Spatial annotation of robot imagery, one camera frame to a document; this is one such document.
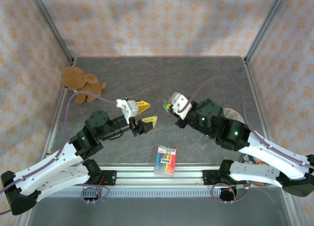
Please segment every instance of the gray floor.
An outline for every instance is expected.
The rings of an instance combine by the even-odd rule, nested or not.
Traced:
[[[107,87],[102,97],[116,100],[128,97],[144,100],[151,108],[138,116],[138,119],[157,115],[155,130],[134,138],[131,131],[120,139],[106,141],[104,149],[92,159],[101,163],[154,163],[158,145],[177,149],[178,163],[220,164],[223,159],[238,160],[240,154],[227,151],[215,145],[190,127],[180,129],[176,119],[163,108],[163,100],[168,100],[173,92],[186,97],[204,80],[211,76],[230,77],[244,90],[248,120],[261,134],[262,125],[249,81],[240,57],[117,57],[117,58],[79,58],[77,66],[86,73],[94,73]],[[72,91],[67,93],[66,103]],[[202,90],[197,98],[201,102],[210,98],[218,105],[229,107],[242,114],[241,96],[225,81],[216,81]],[[63,106],[60,123],[53,144],[53,151],[64,144]],[[102,101],[71,104],[69,114],[69,137],[75,135],[84,121],[94,110],[106,110],[110,118],[121,115],[121,110]]]
[[[290,226],[280,188],[256,188],[233,204],[212,198],[45,198],[28,226]]]

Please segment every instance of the small box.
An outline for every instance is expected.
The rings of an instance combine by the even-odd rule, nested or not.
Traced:
[[[173,176],[175,167],[176,149],[171,149],[166,146],[158,146],[154,173]]]

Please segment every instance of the floral wallpaper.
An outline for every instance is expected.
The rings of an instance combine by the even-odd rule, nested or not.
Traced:
[[[61,88],[64,55],[31,0],[0,0],[0,174],[40,160]],[[0,212],[9,209],[0,196]],[[11,213],[1,216],[11,226]]]
[[[287,0],[249,64],[272,139],[314,154],[314,1]],[[314,225],[314,193],[301,198]]]
[[[244,57],[275,0],[43,1],[73,57]]]

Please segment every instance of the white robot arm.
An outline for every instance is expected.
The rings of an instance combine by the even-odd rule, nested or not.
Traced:
[[[39,163],[17,173],[7,171],[1,181],[13,215],[31,209],[46,196],[78,184],[99,185],[104,173],[94,160],[88,158],[103,149],[100,140],[109,140],[132,130],[134,136],[152,130],[157,116],[135,121],[135,116],[150,107],[149,103],[134,100],[117,100],[116,106],[123,115],[110,119],[105,111],[95,111],[85,126],[60,150]]]
[[[180,128],[189,125],[222,148],[257,157],[268,164],[250,165],[224,160],[218,173],[223,182],[269,183],[299,197],[306,197],[314,190],[314,176],[311,175],[314,155],[302,156],[288,151],[250,130],[246,124],[225,118],[223,108],[210,99],[189,103],[182,94],[175,92],[164,107],[178,118],[176,125]]]

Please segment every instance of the brown teddy bear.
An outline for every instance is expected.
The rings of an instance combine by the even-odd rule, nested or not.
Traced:
[[[74,66],[65,68],[62,78],[64,87],[74,92],[89,91],[99,96],[106,86],[106,83],[100,83],[97,80],[96,75],[85,74],[80,68]],[[92,102],[95,99],[96,97],[92,95],[80,93],[74,101],[77,104],[82,104],[85,101]]]

